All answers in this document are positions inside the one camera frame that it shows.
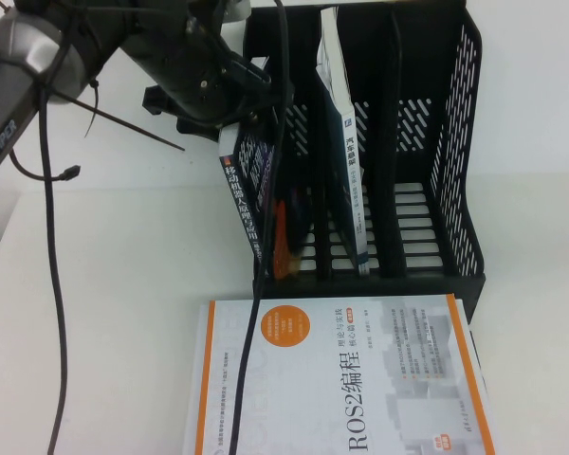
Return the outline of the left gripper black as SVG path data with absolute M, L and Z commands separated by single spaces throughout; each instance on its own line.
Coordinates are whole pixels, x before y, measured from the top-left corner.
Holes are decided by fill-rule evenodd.
M 283 90 L 266 72 L 268 57 L 250 61 L 223 41 L 148 41 L 141 68 L 156 82 L 142 106 L 177 118 L 177 130 L 215 139 L 217 131 L 282 104 Z

